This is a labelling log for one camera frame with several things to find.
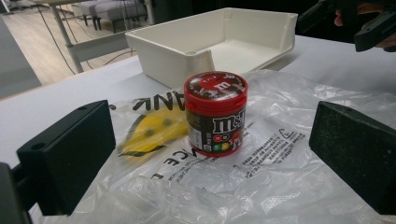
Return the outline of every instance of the wooden floor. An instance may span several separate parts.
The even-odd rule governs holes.
[[[13,10],[12,12],[14,12],[12,15],[3,15],[3,19],[41,84],[47,85],[58,82],[66,77],[73,76],[77,72],[56,20],[48,7],[32,7],[23,11]],[[61,13],[61,17],[64,15],[67,18],[67,20],[64,20],[64,26],[72,43],[80,43],[113,34],[110,21],[102,20],[102,30],[95,31],[92,21],[88,21],[88,26],[86,26],[82,18],[74,18],[72,14]],[[122,26],[124,25],[120,22],[118,29],[121,30]],[[88,71],[133,56],[135,56],[135,52],[132,54],[131,49],[125,49],[89,60],[81,65],[84,71]]]

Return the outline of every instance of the plastic jar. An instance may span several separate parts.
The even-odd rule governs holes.
[[[223,157],[242,145],[248,84],[228,72],[205,72],[184,84],[191,146],[200,154]]]

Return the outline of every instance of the white tabletop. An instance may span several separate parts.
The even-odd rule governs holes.
[[[266,68],[353,91],[396,93],[396,53],[356,52],[351,44],[296,36],[293,51]],[[72,110],[99,100],[110,103],[168,90],[146,77],[132,57],[0,101],[0,161],[19,163],[15,151]]]

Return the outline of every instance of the plastic bag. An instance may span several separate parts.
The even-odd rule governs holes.
[[[137,99],[132,101],[131,104],[124,106],[126,108],[121,110],[120,116],[130,115],[134,119],[135,113],[129,113],[128,111],[137,112],[141,110],[142,105],[146,105],[142,114],[134,120],[134,124],[128,132],[122,130],[121,133],[116,134],[116,136],[120,137],[127,133],[126,140],[121,140],[122,145],[119,146],[121,155],[141,157],[147,153],[162,149],[166,144],[188,133],[184,105],[180,98],[177,98],[178,102],[180,102],[179,105],[173,104],[172,94],[168,93],[167,99],[161,97],[161,95],[156,95],[152,99]],[[182,96],[176,91],[173,94],[176,97]],[[154,102],[154,108],[151,108],[150,105],[152,101]]]
[[[396,223],[367,205],[308,146],[318,101],[350,106],[396,128],[396,96],[343,91],[268,70],[244,77],[245,136],[234,154],[201,156],[184,136],[141,157],[119,157],[141,114],[136,101],[119,102],[112,111],[119,150],[71,217],[38,216],[39,223]],[[183,105],[180,91],[164,96]],[[149,98],[144,110],[160,102],[155,97],[161,99]]]

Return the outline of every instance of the white storage tray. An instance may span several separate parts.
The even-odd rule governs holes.
[[[143,72],[170,88],[205,71],[242,74],[294,47],[297,14],[224,8],[126,33]]]

